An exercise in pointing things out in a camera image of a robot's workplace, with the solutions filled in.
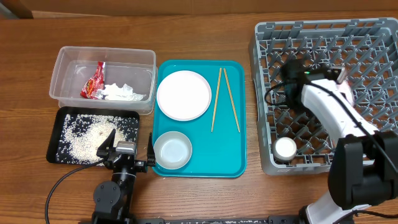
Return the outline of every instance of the wooden stick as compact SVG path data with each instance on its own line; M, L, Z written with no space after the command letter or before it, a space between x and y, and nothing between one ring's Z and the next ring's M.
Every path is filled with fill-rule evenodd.
M238 127L238 132L240 133L241 129L239 128L238 117L236 116L236 111L235 111L234 99L232 98L232 93L231 93L231 89L229 87L228 76L226 74L225 68L224 68L224 75L225 75L225 80L226 80L226 86L228 87L228 91L229 91L229 97L231 98L232 110L234 111L236 126Z
M220 68L220 72L218 73L218 83L217 83L217 92L216 92L216 102L214 103L213 122L211 123L211 132L213 132L213 128L214 128L214 119L216 118L217 101L218 101L218 90L220 89L220 80L221 80L221 68Z

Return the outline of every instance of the white oval plate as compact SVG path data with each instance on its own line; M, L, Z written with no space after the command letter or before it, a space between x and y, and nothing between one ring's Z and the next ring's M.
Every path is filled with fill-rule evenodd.
M190 121L208 109L211 88L206 79L196 72L173 72L160 83L156 101L160 110L169 118Z
M179 169L187 164L192 155L192 144L186 135L169 131L156 139L156 162L166 169Z

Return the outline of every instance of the red snack wrapper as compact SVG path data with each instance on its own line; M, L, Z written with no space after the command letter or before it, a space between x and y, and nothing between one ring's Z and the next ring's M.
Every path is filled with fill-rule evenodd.
M104 89L104 67L105 62L98 62L97 71L91 77L80 92L80 96L87 99L102 99L102 94L98 90Z

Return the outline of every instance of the crumpled white paper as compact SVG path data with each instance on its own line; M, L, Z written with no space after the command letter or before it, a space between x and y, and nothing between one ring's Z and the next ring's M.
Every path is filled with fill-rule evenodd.
M122 88L119 88L116 83L105 85L105 89L101 92L105 96L105 100L140 101L145 96L134 93L132 87L127 84L124 84Z

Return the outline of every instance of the gray plastic crate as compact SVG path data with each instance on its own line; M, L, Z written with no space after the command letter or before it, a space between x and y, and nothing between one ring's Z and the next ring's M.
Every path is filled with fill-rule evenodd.
M279 69L290 58L306 66L342 65L350 70L356 109L381 131L397 130L398 20L394 18L330 21L261 22L249 45L251 73L257 95L261 165L269 175L317 174L329 171L333 146L313 116L295 114L286 106L269 106L266 91L280 83ZM283 90L271 92L274 103ZM276 162L272 143L290 137L297 155L290 163Z

